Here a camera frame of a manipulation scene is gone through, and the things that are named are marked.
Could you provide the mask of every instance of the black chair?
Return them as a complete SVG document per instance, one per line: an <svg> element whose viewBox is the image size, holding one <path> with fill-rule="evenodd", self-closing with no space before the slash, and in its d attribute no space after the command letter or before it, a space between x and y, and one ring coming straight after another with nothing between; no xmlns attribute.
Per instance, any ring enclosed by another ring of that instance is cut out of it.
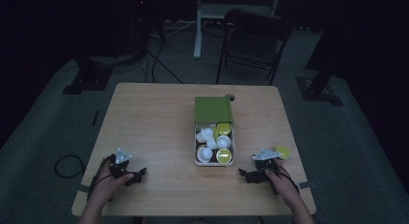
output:
<svg viewBox="0 0 409 224"><path fill-rule="evenodd" d="M219 84L222 62L269 70L271 86L279 66L292 25L285 19L268 14L256 14L233 9L223 19L224 40L216 84Z"/></svg>

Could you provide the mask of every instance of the wooden table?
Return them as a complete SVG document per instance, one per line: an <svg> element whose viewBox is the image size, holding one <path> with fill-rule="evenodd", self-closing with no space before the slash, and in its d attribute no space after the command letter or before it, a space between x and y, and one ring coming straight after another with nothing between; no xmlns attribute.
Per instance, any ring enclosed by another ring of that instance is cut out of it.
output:
<svg viewBox="0 0 409 224"><path fill-rule="evenodd" d="M194 97L235 95L232 102L236 153L231 166L195 164ZM141 183L124 186L104 215L215 216L290 214L268 182L246 183L238 168L255 171L252 155L285 145L284 166L296 183L307 180L286 111L275 87L121 83L105 116L82 184L90 185L103 157L117 148L133 155L128 171L148 171ZM311 191L301 189L311 213ZM81 215L87 194L72 206Z"/></svg>

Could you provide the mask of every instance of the yellow object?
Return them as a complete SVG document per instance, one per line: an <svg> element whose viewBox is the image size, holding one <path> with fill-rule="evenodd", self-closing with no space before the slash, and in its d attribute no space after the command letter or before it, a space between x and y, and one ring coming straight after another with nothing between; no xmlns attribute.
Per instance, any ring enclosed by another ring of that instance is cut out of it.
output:
<svg viewBox="0 0 409 224"><path fill-rule="evenodd" d="M217 161L221 164L227 164L232 160L232 153L228 149L221 149L216 154Z"/></svg>
<svg viewBox="0 0 409 224"><path fill-rule="evenodd" d="M276 152L282 154L280 158L289 158L289 148L286 146L277 146Z"/></svg>
<svg viewBox="0 0 409 224"><path fill-rule="evenodd" d="M232 126L229 123L220 123L216 128L220 135L228 135L232 131Z"/></svg>
<svg viewBox="0 0 409 224"><path fill-rule="evenodd" d="M213 137L214 139L217 139L217 137L219 137L219 131L216 127L213 128Z"/></svg>

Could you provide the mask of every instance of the green box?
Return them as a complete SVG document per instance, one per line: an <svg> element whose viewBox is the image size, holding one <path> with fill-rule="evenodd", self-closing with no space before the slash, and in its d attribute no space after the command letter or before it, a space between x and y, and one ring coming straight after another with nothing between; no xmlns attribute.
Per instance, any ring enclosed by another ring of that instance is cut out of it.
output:
<svg viewBox="0 0 409 224"><path fill-rule="evenodd" d="M232 106L229 98L225 97L196 97L196 123L232 123Z"/></svg>
<svg viewBox="0 0 409 224"><path fill-rule="evenodd" d="M228 135L231 139L231 146L229 148L232 153L232 160L227 164L219 163L214 156L218 150L213 150L213 158L209 162L201 162L198 160L196 154L197 149L205 145L199 143L196 139L196 134L201 131L203 127L216 128L217 124L229 123L232 127L231 133ZM235 143L233 134L233 117L231 100L227 97L195 97L195 162L198 166L229 166L233 162L235 153Z"/></svg>

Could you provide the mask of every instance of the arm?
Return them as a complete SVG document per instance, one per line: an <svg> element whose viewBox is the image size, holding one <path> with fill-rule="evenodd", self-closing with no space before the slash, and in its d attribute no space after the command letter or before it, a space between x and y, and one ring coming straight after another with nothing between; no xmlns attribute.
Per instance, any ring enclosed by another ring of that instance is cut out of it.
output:
<svg viewBox="0 0 409 224"><path fill-rule="evenodd" d="M283 164L278 159L274 159L277 165L283 167ZM298 194L293 184L285 177L277 176L270 170L265 170L267 177L274 183L279 194L283 197L285 204L291 209L295 224L314 224L313 218L307 209L303 199Z"/></svg>
<svg viewBox="0 0 409 224"><path fill-rule="evenodd" d="M111 199L115 192L127 181L133 178L133 174L126 174L118 179L111 175L109 169L109 160L103 165L100 172L97 185L88 200L87 205L82 212L78 224L94 224L101 223L102 208Z"/></svg>

